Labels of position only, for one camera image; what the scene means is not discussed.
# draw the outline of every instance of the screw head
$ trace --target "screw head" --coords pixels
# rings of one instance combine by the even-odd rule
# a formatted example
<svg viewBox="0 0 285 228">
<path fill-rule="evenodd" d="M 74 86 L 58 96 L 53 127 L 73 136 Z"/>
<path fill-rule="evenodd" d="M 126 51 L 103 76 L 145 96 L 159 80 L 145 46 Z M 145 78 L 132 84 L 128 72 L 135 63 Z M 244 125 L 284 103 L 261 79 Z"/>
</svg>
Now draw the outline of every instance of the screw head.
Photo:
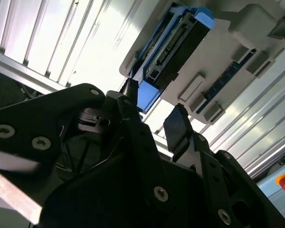
<svg viewBox="0 0 285 228">
<path fill-rule="evenodd" d="M 156 199 L 158 199 L 161 202 L 167 202 L 168 198 L 169 198 L 169 195 L 168 195 L 166 189 L 164 189 L 161 186 L 156 186 L 154 188 L 154 195 L 155 195 Z"/>
<path fill-rule="evenodd" d="M 0 124 L 0 138 L 8 139 L 15 134 L 15 129 L 6 124 Z"/>
<path fill-rule="evenodd" d="M 231 159 L 231 156 L 230 156 L 228 153 L 224 153 L 224 156 L 225 156 L 227 159 Z"/>
<path fill-rule="evenodd" d="M 51 141 L 43 136 L 36 137 L 32 140 L 32 146 L 41 151 L 45 151 L 51 147 Z"/>
<path fill-rule="evenodd" d="M 94 95 L 99 95 L 99 92 L 95 89 L 91 89 L 91 93 L 94 94 Z"/>
<path fill-rule="evenodd" d="M 226 225 L 229 226 L 231 224 L 231 218 L 225 210 L 219 209 L 218 216 Z"/>
<path fill-rule="evenodd" d="M 205 140 L 206 140 L 205 137 L 202 136 L 201 134 L 199 134 L 199 139 L 201 139 L 202 141 L 205 141 Z"/>
</svg>

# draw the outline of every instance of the blue connector strip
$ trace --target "blue connector strip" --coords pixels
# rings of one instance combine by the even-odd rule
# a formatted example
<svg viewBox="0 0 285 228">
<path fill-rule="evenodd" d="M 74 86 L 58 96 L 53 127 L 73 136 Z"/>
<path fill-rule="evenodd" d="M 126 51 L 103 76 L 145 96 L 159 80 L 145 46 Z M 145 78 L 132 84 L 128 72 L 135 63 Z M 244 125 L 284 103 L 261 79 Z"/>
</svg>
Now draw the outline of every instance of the blue connector strip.
<svg viewBox="0 0 285 228">
<path fill-rule="evenodd" d="M 248 62 L 248 60 L 255 54 L 256 50 L 251 50 L 245 58 L 240 62 L 233 61 L 227 69 L 222 73 L 222 75 L 212 84 L 210 89 L 204 94 L 206 101 L 205 103 L 196 111 L 199 114 L 207 104 L 219 93 L 219 91 L 233 78 L 234 75 L 242 68 L 242 66 Z"/>
<path fill-rule="evenodd" d="M 162 45 L 165 43 L 165 41 L 167 41 L 167 39 L 171 35 L 171 31 L 176 28 L 176 26 L 180 23 L 180 19 L 187 12 L 190 12 L 195 20 L 199 21 L 209 29 L 213 28 L 215 25 L 214 17 L 211 11 L 205 7 L 173 6 L 169 9 L 166 14 L 166 17 L 164 17 L 164 19 L 159 23 L 150 40 L 138 54 L 138 61 L 143 61 L 143 63 L 138 66 L 139 68 L 137 69 L 137 71 L 131 71 L 132 74 L 134 74 L 131 75 L 132 78 L 140 83 L 138 93 L 138 107 L 144 113 L 146 113 L 151 108 L 151 106 L 161 95 L 159 89 L 146 82 L 146 71 L 150 64 L 157 59 L 156 57 L 158 56 L 158 50 L 162 48 Z M 162 23 L 166 25 L 164 30 L 162 30 Z M 160 37 L 157 37 L 156 40 L 155 37 L 158 35 L 160 29 L 161 35 Z"/>
</svg>

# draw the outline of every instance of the metal rod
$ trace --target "metal rod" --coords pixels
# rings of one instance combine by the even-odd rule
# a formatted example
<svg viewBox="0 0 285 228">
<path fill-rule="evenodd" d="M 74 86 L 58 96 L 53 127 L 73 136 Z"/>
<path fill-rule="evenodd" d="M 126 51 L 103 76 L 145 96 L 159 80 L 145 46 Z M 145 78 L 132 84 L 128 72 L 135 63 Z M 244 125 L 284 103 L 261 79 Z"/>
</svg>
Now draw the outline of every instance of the metal rod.
<svg viewBox="0 0 285 228">
<path fill-rule="evenodd" d="M 107 8 L 108 8 L 108 6 L 109 6 L 110 1 L 111 1 L 111 0 L 103 0 L 103 2 L 102 2 L 102 4 L 101 4 L 101 7 L 100 7 L 100 10 L 99 10 L 99 12 L 98 12 L 98 14 L 97 14 L 97 16 L 96 16 L 94 22 L 93 22 L 93 26 L 91 27 L 91 30 L 90 30 L 90 32 L 89 32 L 89 35 L 88 35 L 87 38 L 85 39 L 84 44 L 83 44 L 81 50 L 79 51 L 78 57 L 80 56 L 82 50 L 83 50 L 84 47 L 86 46 L 86 42 L 87 42 L 88 40 L 93 39 L 93 37 L 94 37 L 94 35 L 95 35 L 95 33 L 96 33 L 98 27 L 99 27 L 100 18 L 101 18 L 102 15 L 106 12 L 106 10 L 107 10 Z M 87 7 L 87 10 L 86 10 L 85 15 L 84 15 L 83 22 L 82 22 L 81 25 L 80 25 L 80 28 L 79 28 L 79 30 L 78 30 L 78 33 L 77 33 L 76 38 L 75 38 L 75 40 L 74 40 L 74 43 L 73 43 L 73 45 L 72 45 L 72 47 L 71 47 L 71 50 L 70 50 L 70 52 L 69 52 L 69 54 L 68 54 L 68 56 L 67 56 L 67 58 L 66 58 L 66 62 L 65 62 L 64 66 L 63 66 L 63 68 L 62 68 L 62 70 L 61 70 L 60 75 L 59 75 L 58 82 L 59 82 L 60 84 L 62 84 L 62 85 L 65 85 L 65 84 L 67 83 L 67 81 L 68 81 L 68 79 L 69 79 L 69 77 L 70 77 L 70 75 L 71 75 L 71 72 L 73 71 L 73 69 L 74 69 L 74 67 L 75 67 L 75 65 L 76 65 L 76 63 L 77 63 L 78 58 L 77 58 L 76 61 L 74 61 L 74 63 L 72 63 L 72 65 L 73 65 L 72 71 L 66 74 L 67 77 L 68 77 L 67 80 L 66 80 L 65 78 L 63 78 L 62 75 L 64 74 L 64 71 L 65 71 L 65 69 L 66 69 L 67 64 L 70 64 L 70 63 L 69 63 L 69 60 L 70 60 L 70 57 L 71 57 L 71 53 L 72 53 L 72 51 L 73 51 L 73 49 L 74 49 L 74 47 L 75 47 L 75 44 L 76 44 L 76 42 L 77 42 L 77 40 L 78 40 L 78 38 L 79 38 L 79 35 L 80 35 L 80 33 L 81 33 L 82 29 L 83 29 L 83 26 L 84 26 L 84 24 L 85 24 L 85 22 L 86 22 L 86 19 L 88 18 L 90 9 L 91 9 L 91 7 L 92 7 L 92 5 L 93 5 L 92 3 L 93 3 L 93 1 L 91 1 L 91 2 L 89 3 L 88 7 Z"/>
<path fill-rule="evenodd" d="M 0 45 L 0 52 L 4 54 L 6 50 L 7 43 L 9 41 L 10 37 L 10 30 L 11 30 L 11 25 L 14 19 L 15 15 L 15 8 L 16 8 L 16 1 L 15 0 L 10 0 L 9 1 L 9 10 L 7 13 L 6 17 L 6 22 L 3 30 L 3 35 L 2 35 L 2 40 L 1 40 L 1 45 Z"/>
<path fill-rule="evenodd" d="M 51 59 L 50 59 L 50 61 L 48 63 L 48 66 L 47 66 L 47 72 L 49 72 L 49 74 L 51 72 L 51 65 L 52 65 L 52 61 L 53 61 L 54 55 L 56 54 L 57 48 L 58 48 L 59 44 L 62 42 L 62 40 L 64 39 L 65 34 L 67 32 L 67 29 L 68 29 L 69 25 L 71 24 L 71 22 L 73 20 L 74 14 L 75 14 L 76 9 L 77 9 L 77 5 L 78 5 L 78 0 L 73 0 L 71 5 L 70 5 L 70 8 L 69 8 L 69 10 L 67 12 L 65 22 L 64 22 L 64 24 L 62 26 L 61 32 L 59 34 L 59 38 L 58 38 L 58 40 L 56 42 L 53 54 L 52 54 Z"/>
<path fill-rule="evenodd" d="M 33 28 L 33 32 L 32 32 L 32 35 L 29 39 L 28 48 L 27 48 L 27 51 L 25 53 L 24 60 L 23 60 L 23 64 L 26 66 L 29 64 L 30 51 L 31 51 L 31 48 L 33 46 L 34 39 L 36 38 L 37 34 L 39 33 L 41 23 L 43 21 L 44 15 L 45 15 L 47 7 L 48 7 L 48 2 L 49 2 L 49 0 L 41 0 L 39 10 L 38 10 L 38 14 L 37 14 L 37 18 L 36 18 L 35 25 Z"/>
</svg>

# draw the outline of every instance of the black cable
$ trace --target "black cable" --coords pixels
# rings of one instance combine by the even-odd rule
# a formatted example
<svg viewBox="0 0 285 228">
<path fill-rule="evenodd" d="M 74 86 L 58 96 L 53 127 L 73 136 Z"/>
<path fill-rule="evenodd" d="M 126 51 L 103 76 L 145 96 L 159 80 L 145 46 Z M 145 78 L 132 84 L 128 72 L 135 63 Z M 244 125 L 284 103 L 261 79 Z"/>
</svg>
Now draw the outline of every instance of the black cable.
<svg viewBox="0 0 285 228">
<path fill-rule="evenodd" d="M 76 172 L 77 173 L 80 173 L 80 171 L 82 169 L 82 165 L 84 164 L 84 161 L 85 161 L 85 158 L 86 158 L 86 154 L 87 154 L 87 152 L 89 150 L 89 147 L 90 147 L 90 141 L 86 140 L 84 151 L 82 152 L 82 154 L 80 156 L 80 160 L 79 160 L 78 166 L 76 168 Z"/>
<path fill-rule="evenodd" d="M 72 170 L 72 172 L 75 172 L 75 166 L 74 166 L 73 158 L 72 158 L 71 151 L 70 151 L 70 148 L 68 146 L 68 143 L 66 143 L 66 153 L 67 153 L 68 161 L 70 162 L 71 170 Z"/>
<path fill-rule="evenodd" d="M 62 159 L 62 164 L 63 164 L 63 166 L 68 166 L 68 157 L 67 157 L 67 154 L 66 153 L 64 153 L 64 152 L 62 152 L 61 153 L 61 159 Z"/>
<path fill-rule="evenodd" d="M 21 84 L 22 89 L 24 90 L 25 94 L 28 96 L 29 99 L 34 99 L 35 97 L 26 89 L 25 85 Z"/>
</svg>

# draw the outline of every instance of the blue plastic part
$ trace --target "blue plastic part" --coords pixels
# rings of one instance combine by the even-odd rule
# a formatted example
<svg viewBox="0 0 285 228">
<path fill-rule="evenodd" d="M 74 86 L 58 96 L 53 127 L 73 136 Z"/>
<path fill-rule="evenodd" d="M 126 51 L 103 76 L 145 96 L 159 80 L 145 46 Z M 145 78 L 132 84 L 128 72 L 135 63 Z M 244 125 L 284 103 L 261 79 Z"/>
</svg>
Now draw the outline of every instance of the blue plastic part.
<svg viewBox="0 0 285 228">
<path fill-rule="evenodd" d="M 142 81 L 139 84 L 137 106 L 143 113 L 147 113 L 160 95 L 161 92 L 157 88 Z"/>
<path fill-rule="evenodd" d="M 214 16 L 206 7 L 197 7 L 194 18 L 209 29 L 212 29 L 215 26 Z"/>
</svg>

